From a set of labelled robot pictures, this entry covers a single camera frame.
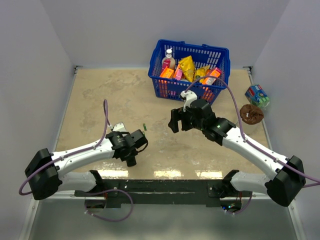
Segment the table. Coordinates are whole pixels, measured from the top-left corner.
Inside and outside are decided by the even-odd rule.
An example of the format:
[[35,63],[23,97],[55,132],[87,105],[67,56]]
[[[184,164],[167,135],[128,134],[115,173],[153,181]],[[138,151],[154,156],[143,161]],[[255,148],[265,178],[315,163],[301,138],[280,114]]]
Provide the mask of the table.
[[[244,95],[250,86],[246,70],[232,69],[229,86],[239,107],[249,103]],[[104,99],[108,100],[111,124],[123,122],[133,132],[143,130],[145,123],[149,146],[136,156],[134,167],[127,167],[120,159],[108,159],[76,172],[98,170],[104,179],[221,179],[233,169],[261,173],[242,156],[207,140],[196,129],[172,133],[168,127],[170,111],[183,106],[183,102],[156,97],[147,69],[79,69],[56,151],[73,149],[101,137]],[[217,117],[237,122],[227,89],[220,93],[212,109]],[[262,123],[250,136],[268,146]]]

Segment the brown scrunchie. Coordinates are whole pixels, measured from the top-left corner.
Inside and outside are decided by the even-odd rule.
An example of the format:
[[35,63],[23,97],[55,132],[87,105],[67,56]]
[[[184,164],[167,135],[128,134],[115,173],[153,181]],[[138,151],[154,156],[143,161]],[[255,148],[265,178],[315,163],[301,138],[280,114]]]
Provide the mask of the brown scrunchie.
[[242,121],[249,125],[258,124],[265,117],[262,110],[252,104],[243,105],[243,107],[240,109],[240,116]]

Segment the snack bag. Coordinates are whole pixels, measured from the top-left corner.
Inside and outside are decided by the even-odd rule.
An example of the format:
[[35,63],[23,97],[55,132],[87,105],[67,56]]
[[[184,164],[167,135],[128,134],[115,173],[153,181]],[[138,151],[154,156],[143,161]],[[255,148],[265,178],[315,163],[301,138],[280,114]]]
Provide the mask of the snack bag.
[[203,67],[198,68],[197,70],[195,70],[193,81],[196,81],[197,79],[199,79],[201,77],[204,77],[209,68],[210,68],[210,65],[207,65],[207,66],[203,66]]
[[194,64],[194,61],[192,60],[192,57],[187,56],[185,58],[182,58],[179,61],[179,64],[185,78],[192,83],[192,81],[194,80],[194,71],[195,71],[195,64]]

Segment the gray wall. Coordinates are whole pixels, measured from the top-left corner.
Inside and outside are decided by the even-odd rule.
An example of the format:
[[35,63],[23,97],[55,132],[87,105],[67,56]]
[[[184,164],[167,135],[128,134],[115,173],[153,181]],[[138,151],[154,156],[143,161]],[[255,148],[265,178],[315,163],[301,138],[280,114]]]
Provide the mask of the gray wall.
[[252,66],[289,0],[41,0],[73,63],[149,66],[159,39],[229,48]]
[[[303,160],[320,178],[320,1],[291,0],[255,63],[254,81],[269,94],[266,116],[276,151]],[[309,240],[319,239],[320,187],[302,189],[298,210]]]
[[16,240],[31,199],[18,195],[24,170],[53,147],[73,65],[39,0],[1,0],[0,33],[0,239]]

